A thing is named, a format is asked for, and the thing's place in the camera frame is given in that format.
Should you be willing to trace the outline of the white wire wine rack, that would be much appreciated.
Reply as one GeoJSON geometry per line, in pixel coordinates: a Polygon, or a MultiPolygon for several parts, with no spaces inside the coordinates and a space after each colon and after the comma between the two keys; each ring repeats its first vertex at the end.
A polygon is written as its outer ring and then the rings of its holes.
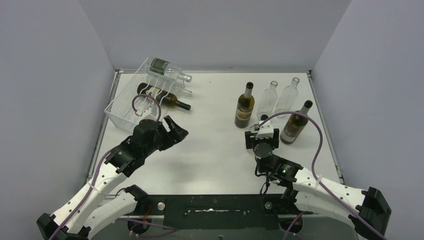
{"type": "MultiPolygon", "coordinates": [[[[169,109],[176,107],[167,107],[151,95],[138,94],[137,88],[141,83],[146,83],[149,76],[155,76],[162,79],[172,79],[161,74],[157,74],[147,70],[146,60],[143,64],[135,71],[129,82],[117,93],[111,103],[105,109],[105,113],[114,126],[120,130],[126,132],[132,132],[134,127],[139,124],[135,122],[135,114],[133,109],[145,109],[146,107],[158,107],[162,110],[161,119],[165,116],[169,109]]],[[[185,81],[174,79],[178,82],[182,82],[186,88],[185,81]]]]}

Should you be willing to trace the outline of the clear bottle with brown cap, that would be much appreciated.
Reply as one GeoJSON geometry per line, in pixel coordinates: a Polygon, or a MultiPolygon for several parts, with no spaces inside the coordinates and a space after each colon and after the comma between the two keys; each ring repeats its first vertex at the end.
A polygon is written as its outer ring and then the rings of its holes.
{"type": "Polygon", "coordinates": [[[264,122],[264,121],[265,121],[268,117],[269,117],[268,115],[266,115],[266,114],[262,114],[262,115],[260,116],[259,123],[264,122]]]}

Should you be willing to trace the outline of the olive bottle with black cap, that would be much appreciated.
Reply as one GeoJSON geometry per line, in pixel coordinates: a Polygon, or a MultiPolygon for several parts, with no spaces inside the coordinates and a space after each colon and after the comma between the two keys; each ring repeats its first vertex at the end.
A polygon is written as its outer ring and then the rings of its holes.
{"type": "Polygon", "coordinates": [[[294,143],[308,122],[303,116],[291,114],[280,133],[280,140],[286,145],[294,143]]]}

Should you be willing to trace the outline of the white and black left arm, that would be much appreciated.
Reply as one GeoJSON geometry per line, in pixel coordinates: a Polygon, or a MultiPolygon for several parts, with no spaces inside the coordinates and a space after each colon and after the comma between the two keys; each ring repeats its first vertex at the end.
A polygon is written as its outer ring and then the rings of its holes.
{"type": "Polygon", "coordinates": [[[148,199],[137,185],[101,205],[109,193],[128,179],[155,151],[164,151],[183,141],[189,132],[167,115],[161,121],[143,119],[119,145],[107,151],[92,178],[61,208],[44,213],[36,221],[45,240],[90,240],[103,228],[133,212],[148,199]]]}

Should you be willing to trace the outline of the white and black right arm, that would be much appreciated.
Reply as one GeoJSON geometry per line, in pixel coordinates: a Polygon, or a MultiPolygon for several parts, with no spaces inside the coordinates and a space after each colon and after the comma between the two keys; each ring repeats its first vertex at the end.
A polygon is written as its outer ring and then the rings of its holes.
{"type": "Polygon", "coordinates": [[[278,130],[264,136],[245,131],[245,147],[254,153],[255,175],[265,177],[266,185],[285,188],[282,200],[286,205],[345,223],[367,240],[386,238],[392,210],[379,189],[347,186],[274,154],[277,136],[278,130]]]}

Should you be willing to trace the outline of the clear square glass bottle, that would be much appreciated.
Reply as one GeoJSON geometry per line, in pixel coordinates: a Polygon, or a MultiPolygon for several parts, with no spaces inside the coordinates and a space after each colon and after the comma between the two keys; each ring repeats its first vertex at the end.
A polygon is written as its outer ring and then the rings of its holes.
{"type": "Polygon", "coordinates": [[[298,77],[294,77],[291,80],[291,83],[286,86],[280,95],[280,98],[275,107],[274,113],[288,112],[291,110],[291,107],[294,104],[296,97],[298,96],[298,84],[300,83],[300,79],[298,77]]]}

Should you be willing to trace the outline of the dark green wine bottle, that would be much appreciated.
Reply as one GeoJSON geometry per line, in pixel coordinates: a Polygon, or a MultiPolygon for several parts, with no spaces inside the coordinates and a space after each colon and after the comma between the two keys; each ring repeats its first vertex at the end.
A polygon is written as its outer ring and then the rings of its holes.
{"type": "Polygon", "coordinates": [[[150,95],[154,97],[158,103],[166,107],[181,108],[187,111],[191,109],[191,105],[178,100],[175,94],[144,82],[138,85],[136,92],[138,94],[150,95]]]}

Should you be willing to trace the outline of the brown bottle with tan label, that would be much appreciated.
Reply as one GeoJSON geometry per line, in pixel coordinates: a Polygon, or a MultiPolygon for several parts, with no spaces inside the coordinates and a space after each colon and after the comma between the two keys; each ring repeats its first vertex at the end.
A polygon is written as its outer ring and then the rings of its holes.
{"type": "Polygon", "coordinates": [[[244,93],[237,99],[234,124],[238,128],[246,128],[252,117],[255,106],[255,98],[252,95],[253,88],[254,84],[252,82],[247,82],[244,93]]]}

